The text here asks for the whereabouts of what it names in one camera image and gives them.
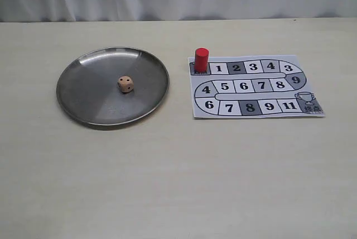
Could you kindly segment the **red cylinder game piece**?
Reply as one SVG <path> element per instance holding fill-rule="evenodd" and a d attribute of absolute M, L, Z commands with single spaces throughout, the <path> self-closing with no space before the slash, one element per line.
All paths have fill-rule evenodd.
<path fill-rule="evenodd" d="M 204 47 L 200 47 L 195 51 L 194 71 L 197 73 L 205 73 L 207 71 L 209 59 L 209 51 Z"/>

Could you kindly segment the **wooden die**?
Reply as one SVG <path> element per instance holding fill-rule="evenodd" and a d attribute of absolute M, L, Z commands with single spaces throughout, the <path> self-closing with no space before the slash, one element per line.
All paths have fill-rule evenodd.
<path fill-rule="evenodd" d="M 131 77 L 129 76 L 122 76 L 117 81 L 119 90 L 122 93 L 129 93 L 134 89 L 134 83 Z"/>

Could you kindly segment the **paper number game board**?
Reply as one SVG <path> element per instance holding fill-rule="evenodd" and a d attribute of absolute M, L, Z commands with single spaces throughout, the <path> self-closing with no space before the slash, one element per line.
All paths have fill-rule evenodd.
<path fill-rule="evenodd" d="M 188 62 L 195 118 L 325 115 L 295 55 L 210 57 L 205 73 Z"/>

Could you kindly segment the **round stainless steel plate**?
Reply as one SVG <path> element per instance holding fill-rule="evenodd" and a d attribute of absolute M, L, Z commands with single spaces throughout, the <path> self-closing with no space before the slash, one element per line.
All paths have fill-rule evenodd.
<path fill-rule="evenodd" d="M 129 76 L 134 89 L 119 90 L 117 81 Z M 164 63 L 153 54 L 132 47 L 107 47 L 86 53 L 60 75 L 56 96 L 75 122 L 98 130 L 131 125 L 154 112 L 170 85 Z"/>

